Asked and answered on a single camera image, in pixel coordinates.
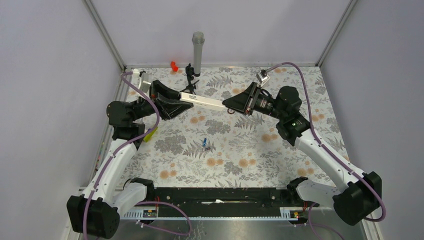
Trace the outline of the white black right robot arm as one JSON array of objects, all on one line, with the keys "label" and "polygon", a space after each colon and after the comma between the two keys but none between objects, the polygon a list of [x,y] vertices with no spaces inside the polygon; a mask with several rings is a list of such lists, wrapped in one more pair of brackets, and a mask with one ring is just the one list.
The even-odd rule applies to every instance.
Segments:
[{"label": "white black right robot arm", "polygon": [[276,97],[253,82],[243,92],[223,100],[234,112],[250,116],[254,111],[278,120],[281,138],[311,158],[333,181],[334,187],[298,177],[287,185],[287,201],[304,201],[335,210],[346,224],[354,226],[373,211],[383,208],[382,180],[374,171],[366,173],[332,151],[300,113],[302,101],[295,87],[283,86]]}]

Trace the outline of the black microphone stand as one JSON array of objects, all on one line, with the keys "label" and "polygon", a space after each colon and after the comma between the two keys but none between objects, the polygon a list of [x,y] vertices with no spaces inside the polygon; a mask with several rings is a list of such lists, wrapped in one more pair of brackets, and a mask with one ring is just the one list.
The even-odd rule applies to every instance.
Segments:
[{"label": "black microphone stand", "polygon": [[199,73],[195,73],[194,67],[191,66],[191,63],[189,63],[185,67],[185,73],[187,78],[187,86],[181,90],[181,93],[189,93],[192,95],[196,95],[195,90],[197,89],[196,84],[199,82],[199,80],[194,81],[195,77],[199,77]]}]

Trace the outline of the yellow green block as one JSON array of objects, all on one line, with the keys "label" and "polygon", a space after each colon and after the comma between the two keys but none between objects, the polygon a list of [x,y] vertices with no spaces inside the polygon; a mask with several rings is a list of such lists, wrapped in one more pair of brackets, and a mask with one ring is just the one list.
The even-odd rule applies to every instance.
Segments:
[{"label": "yellow green block", "polygon": [[152,136],[157,131],[157,129],[158,129],[158,127],[155,127],[154,129],[152,129],[151,132],[143,138],[143,141],[146,142],[146,143],[149,142],[151,140]]}]

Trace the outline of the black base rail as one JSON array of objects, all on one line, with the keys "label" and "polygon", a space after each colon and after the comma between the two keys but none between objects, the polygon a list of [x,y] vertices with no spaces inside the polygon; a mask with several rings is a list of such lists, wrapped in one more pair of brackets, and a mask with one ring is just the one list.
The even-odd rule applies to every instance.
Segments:
[{"label": "black base rail", "polygon": [[180,210],[189,217],[276,217],[280,208],[303,212],[312,204],[275,187],[157,187],[144,201],[153,202],[159,217],[180,217]]}]

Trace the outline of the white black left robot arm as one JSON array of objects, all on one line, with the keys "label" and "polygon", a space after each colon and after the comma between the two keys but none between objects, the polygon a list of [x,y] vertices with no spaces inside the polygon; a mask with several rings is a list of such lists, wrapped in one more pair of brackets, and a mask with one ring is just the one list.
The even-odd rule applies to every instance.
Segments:
[{"label": "white black left robot arm", "polygon": [[150,84],[149,93],[132,102],[112,101],[106,108],[108,123],[113,127],[112,142],[98,172],[79,196],[72,195],[66,204],[72,229],[84,238],[110,239],[121,217],[139,202],[156,205],[152,180],[136,177],[120,193],[115,193],[126,166],[137,153],[146,135],[160,120],[171,120],[192,108],[181,94],[159,80]]}]

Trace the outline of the orange plastic clip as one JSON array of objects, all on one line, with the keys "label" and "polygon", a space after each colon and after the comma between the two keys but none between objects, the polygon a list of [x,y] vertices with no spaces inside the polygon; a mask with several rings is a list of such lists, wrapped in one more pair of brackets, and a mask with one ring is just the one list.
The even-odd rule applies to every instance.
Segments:
[{"label": "orange plastic clip", "polygon": [[178,72],[178,70],[179,70],[179,67],[177,66],[175,61],[172,61],[170,63],[170,67],[171,67],[172,71],[175,72],[175,73]]}]

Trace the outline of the brown poker chip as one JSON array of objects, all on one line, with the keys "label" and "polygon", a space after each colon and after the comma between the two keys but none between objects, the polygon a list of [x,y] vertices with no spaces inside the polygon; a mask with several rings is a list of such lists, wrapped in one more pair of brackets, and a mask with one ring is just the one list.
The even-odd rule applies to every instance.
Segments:
[{"label": "brown poker chip", "polygon": [[227,109],[227,113],[230,114],[230,115],[232,115],[232,114],[235,113],[235,111],[233,109],[228,108]]}]

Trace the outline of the grey microphone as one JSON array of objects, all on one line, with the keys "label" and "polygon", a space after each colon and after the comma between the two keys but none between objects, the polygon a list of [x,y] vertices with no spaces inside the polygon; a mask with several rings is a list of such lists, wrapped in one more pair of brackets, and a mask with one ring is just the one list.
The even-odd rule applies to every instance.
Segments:
[{"label": "grey microphone", "polygon": [[202,54],[203,54],[203,45],[205,43],[205,36],[202,31],[196,31],[192,35],[192,44],[193,44],[193,72],[194,76],[199,77],[201,75],[201,66],[202,66]]}]

